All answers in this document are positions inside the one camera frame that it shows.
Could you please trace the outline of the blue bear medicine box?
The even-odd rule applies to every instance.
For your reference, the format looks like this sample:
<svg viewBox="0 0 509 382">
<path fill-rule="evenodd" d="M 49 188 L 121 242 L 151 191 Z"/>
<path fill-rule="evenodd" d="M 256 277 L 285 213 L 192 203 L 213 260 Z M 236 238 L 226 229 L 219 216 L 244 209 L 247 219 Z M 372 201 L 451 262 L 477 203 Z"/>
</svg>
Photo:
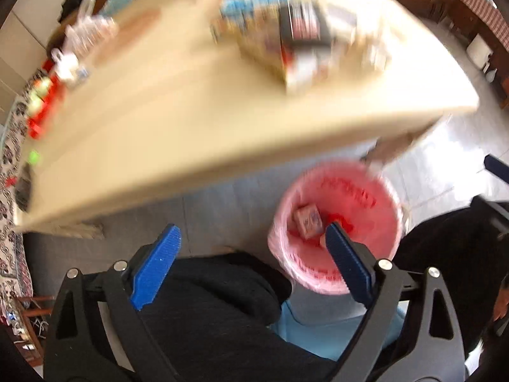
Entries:
<svg viewBox="0 0 509 382">
<path fill-rule="evenodd" d="M 221 0 L 219 15 L 223 19 L 237 19 L 240 17 L 254 17 L 260 13 L 276 15 L 280 6 L 288 0 Z"/>
</svg>

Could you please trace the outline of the white blue medicine box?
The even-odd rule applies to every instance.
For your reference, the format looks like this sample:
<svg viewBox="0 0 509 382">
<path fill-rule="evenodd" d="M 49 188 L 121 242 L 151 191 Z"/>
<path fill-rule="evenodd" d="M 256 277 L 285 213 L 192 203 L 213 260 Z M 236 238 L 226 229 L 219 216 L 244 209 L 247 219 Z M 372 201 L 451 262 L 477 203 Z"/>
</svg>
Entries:
<svg viewBox="0 0 509 382">
<path fill-rule="evenodd" d="M 344 53 L 352 53 L 359 61 L 361 70 L 367 73 L 383 73 L 391 56 L 384 37 L 386 25 L 383 20 L 366 23 L 364 19 L 343 7 L 328 4 L 326 19 Z"/>
</svg>

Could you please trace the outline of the small white plastic bag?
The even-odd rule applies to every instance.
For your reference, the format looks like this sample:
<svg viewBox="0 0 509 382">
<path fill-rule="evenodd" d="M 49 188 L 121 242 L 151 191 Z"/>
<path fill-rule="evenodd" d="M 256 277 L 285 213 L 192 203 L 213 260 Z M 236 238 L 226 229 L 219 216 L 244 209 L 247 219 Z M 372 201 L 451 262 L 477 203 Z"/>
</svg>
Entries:
<svg viewBox="0 0 509 382">
<path fill-rule="evenodd" d="M 54 73 L 66 87 L 76 87 L 89 78 L 88 69 L 80 63 L 75 53 L 62 53 L 58 48 L 54 48 L 51 55 L 55 63 Z"/>
</svg>

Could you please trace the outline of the black cigarette box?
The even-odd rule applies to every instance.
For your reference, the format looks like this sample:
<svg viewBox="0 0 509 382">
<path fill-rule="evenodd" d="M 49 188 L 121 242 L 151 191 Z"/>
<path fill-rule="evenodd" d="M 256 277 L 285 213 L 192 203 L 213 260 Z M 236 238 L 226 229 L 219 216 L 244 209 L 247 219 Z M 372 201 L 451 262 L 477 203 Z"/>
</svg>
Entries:
<svg viewBox="0 0 509 382">
<path fill-rule="evenodd" d="M 331 46 L 333 36 L 316 1 L 291 0 L 279 7 L 280 40 L 289 48 Z"/>
</svg>

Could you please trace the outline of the green bottle cap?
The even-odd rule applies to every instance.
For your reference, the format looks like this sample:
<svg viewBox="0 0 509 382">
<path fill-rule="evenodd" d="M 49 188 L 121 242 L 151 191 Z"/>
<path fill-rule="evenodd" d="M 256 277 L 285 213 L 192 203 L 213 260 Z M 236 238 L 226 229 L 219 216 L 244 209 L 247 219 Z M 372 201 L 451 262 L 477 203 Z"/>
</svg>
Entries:
<svg viewBox="0 0 509 382">
<path fill-rule="evenodd" d="M 31 150 L 28 154 L 28 164 L 35 166 L 40 162 L 40 154 L 36 150 Z"/>
</svg>

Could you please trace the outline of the small pink box in bin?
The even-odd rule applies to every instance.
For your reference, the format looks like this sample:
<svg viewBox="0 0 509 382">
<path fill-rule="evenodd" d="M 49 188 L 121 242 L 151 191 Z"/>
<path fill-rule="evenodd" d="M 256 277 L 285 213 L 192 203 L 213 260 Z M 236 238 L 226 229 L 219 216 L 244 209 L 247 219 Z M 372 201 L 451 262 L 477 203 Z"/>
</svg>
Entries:
<svg viewBox="0 0 509 382">
<path fill-rule="evenodd" d="M 293 212 L 293 220 L 297 225 L 299 235 L 305 240 L 321 236 L 324 232 L 320 213 L 314 203 L 296 209 Z"/>
</svg>

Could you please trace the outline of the light blue plastic stool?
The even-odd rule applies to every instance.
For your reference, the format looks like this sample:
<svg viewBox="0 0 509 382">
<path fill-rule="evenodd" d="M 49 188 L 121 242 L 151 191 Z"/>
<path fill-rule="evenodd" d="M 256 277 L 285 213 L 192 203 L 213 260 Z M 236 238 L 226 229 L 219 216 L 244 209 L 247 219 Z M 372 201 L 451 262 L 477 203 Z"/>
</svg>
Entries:
<svg viewBox="0 0 509 382">
<path fill-rule="evenodd" d="M 321 358 L 339 360 L 366 313 L 348 295 L 319 298 L 303 306 L 288 300 L 270 328 L 285 342 Z"/>
</svg>

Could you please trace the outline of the yellow purple card box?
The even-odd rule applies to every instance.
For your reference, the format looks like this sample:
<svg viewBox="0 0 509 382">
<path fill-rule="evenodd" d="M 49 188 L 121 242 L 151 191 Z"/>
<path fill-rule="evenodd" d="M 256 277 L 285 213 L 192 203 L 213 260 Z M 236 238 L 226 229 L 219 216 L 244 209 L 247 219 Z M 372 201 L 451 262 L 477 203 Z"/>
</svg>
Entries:
<svg viewBox="0 0 509 382">
<path fill-rule="evenodd" d="M 291 91 L 297 85 L 295 56 L 282 40 L 279 8 L 274 4 L 258 7 L 245 17 L 245 29 L 237 43 L 243 54 L 275 73 Z"/>
</svg>

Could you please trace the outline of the person black trouser leg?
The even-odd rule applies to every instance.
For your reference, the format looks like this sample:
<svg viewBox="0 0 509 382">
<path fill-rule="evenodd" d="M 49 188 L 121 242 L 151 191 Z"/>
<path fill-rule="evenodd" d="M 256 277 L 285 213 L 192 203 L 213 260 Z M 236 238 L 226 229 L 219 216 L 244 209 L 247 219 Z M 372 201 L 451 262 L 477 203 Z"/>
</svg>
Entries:
<svg viewBox="0 0 509 382">
<path fill-rule="evenodd" d="M 325 381 L 336 364 L 272 330 L 292 282 L 250 253 L 177 259 L 140 315 L 186 381 Z"/>
</svg>

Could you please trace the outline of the red fruit tray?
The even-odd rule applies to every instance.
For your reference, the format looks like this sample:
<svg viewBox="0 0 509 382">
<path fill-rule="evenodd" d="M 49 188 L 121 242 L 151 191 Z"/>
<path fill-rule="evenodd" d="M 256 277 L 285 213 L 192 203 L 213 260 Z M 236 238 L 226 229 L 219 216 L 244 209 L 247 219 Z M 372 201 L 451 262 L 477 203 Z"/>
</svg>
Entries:
<svg viewBox="0 0 509 382">
<path fill-rule="evenodd" d="M 65 93 L 65 85 L 53 71 L 54 66 L 53 60 L 45 60 L 40 77 L 34 80 L 28 93 L 28 135 L 35 140 L 43 135 L 46 121 Z"/>
</svg>

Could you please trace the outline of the plastic bag of nuts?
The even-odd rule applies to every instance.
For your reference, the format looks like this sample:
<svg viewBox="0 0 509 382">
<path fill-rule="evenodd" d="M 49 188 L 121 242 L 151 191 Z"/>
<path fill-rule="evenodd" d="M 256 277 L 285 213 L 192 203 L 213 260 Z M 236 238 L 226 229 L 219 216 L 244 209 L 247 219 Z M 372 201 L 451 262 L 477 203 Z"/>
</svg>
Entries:
<svg viewBox="0 0 509 382">
<path fill-rule="evenodd" d="M 62 46 L 63 53 L 85 58 L 94 46 L 110 40 L 118 33 L 118 25 L 111 17 L 94 15 L 96 0 L 82 0 L 74 24 L 67 25 Z"/>
</svg>

